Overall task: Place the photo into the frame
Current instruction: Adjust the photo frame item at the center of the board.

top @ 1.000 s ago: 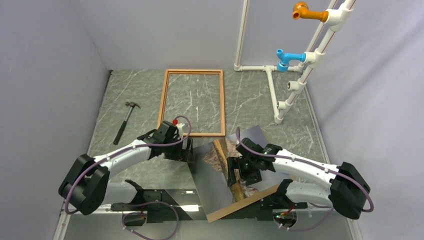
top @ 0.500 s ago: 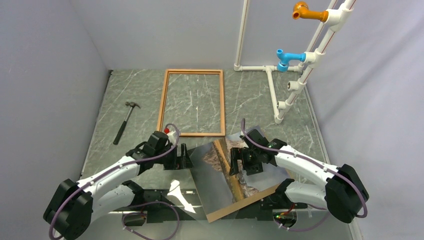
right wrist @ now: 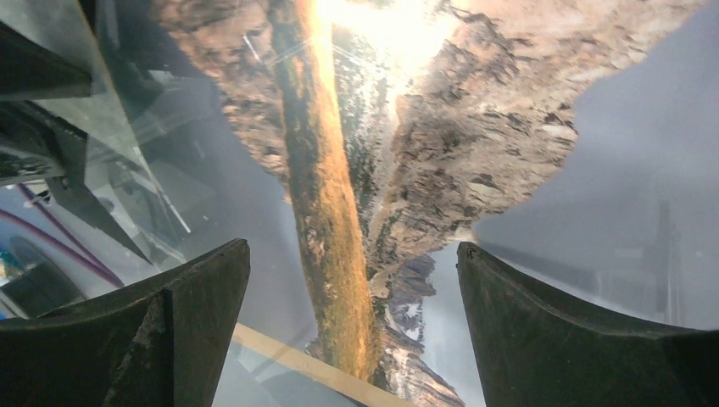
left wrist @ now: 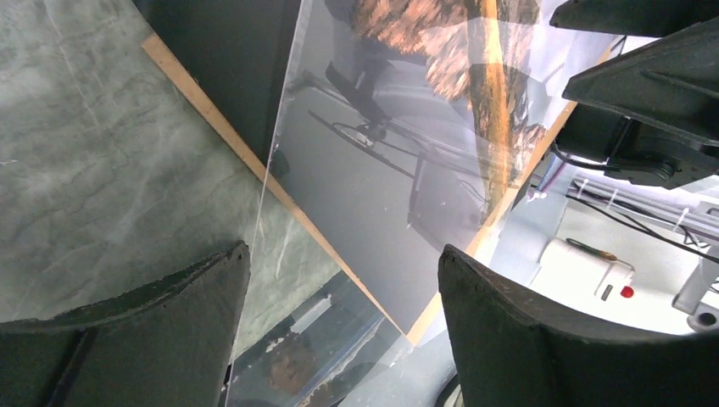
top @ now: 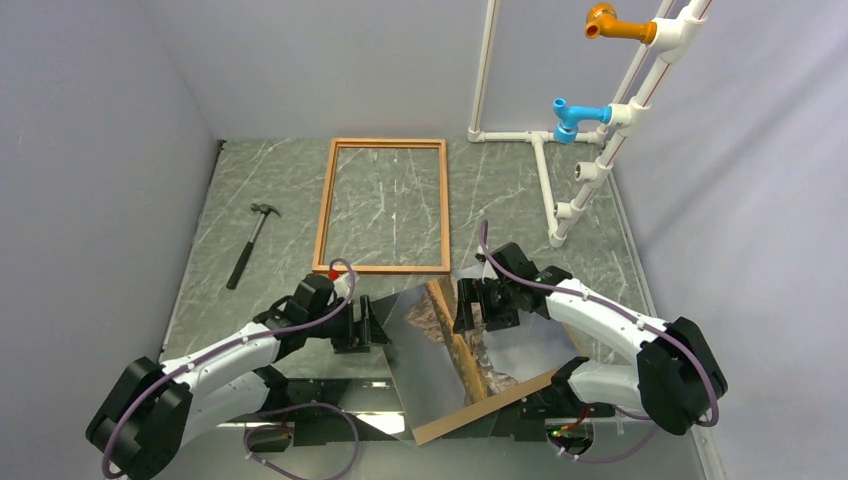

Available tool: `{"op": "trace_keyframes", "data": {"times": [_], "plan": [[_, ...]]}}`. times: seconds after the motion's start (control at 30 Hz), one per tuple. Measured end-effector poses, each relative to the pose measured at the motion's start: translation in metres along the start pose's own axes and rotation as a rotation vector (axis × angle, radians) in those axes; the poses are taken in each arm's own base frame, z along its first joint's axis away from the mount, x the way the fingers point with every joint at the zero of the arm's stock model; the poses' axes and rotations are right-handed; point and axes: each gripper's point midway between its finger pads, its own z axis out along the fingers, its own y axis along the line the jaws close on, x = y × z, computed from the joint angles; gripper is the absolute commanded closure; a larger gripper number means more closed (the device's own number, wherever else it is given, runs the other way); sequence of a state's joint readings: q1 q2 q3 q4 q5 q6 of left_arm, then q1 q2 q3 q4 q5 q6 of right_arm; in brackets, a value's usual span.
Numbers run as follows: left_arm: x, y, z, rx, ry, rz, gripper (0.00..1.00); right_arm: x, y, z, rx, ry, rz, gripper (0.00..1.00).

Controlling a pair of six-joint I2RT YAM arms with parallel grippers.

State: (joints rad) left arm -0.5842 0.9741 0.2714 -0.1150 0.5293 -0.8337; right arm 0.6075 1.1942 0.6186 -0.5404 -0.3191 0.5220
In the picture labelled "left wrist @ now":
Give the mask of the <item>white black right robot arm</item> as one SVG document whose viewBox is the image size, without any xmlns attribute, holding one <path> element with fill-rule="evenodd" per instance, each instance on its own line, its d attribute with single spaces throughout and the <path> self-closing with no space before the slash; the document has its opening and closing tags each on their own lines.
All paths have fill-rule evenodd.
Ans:
<svg viewBox="0 0 719 407">
<path fill-rule="evenodd" d="M 669 190 L 717 174 L 717 2 L 568 1 L 550 23 L 649 38 L 568 81 L 563 96 L 576 107 L 552 144 L 557 157 Z"/>
</svg>

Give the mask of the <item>glossy mountain landscape photo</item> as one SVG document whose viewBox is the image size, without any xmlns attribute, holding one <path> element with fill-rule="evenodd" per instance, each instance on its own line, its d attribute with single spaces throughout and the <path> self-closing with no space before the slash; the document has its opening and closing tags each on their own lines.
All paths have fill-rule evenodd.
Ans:
<svg viewBox="0 0 719 407">
<path fill-rule="evenodd" d="M 303 1 L 267 163 L 408 332 L 612 36 L 556 1 Z"/>
</svg>

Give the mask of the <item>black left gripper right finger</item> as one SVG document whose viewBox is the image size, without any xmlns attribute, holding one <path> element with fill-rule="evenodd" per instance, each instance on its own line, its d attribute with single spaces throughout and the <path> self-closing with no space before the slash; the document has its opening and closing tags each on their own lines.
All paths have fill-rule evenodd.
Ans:
<svg viewBox="0 0 719 407">
<path fill-rule="evenodd" d="M 438 287 L 466 406 L 715 406 L 718 334 L 584 314 L 447 245 Z"/>
</svg>

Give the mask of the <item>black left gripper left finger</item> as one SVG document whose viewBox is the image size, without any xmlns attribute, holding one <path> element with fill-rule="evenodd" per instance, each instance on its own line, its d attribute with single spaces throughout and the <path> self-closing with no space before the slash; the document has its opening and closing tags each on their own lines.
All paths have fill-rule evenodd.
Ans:
<svg viewBox="0 0 719 407">
<path fill-rule="evenodd" d="M 4 322 L 2 405 L 217 405 L 249 277 L 240 241 L 120 296 Z"/>
</svg>

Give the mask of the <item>clear acrylic sheet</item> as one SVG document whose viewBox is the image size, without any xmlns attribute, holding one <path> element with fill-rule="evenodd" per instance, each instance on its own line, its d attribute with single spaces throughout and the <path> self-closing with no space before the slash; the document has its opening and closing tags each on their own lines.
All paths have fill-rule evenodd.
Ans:
<svg viewBox="0 0 719 407">
<path fill-rule="evenodd" d="M 232 386 L 232 406 L 335 406 L 385 366 L 521 185 L 567 80 L 611 36 L 554 28 L 555 1 L 243 1 L 273 59 L 264 182 L 337 274 Z"/>
</svg>

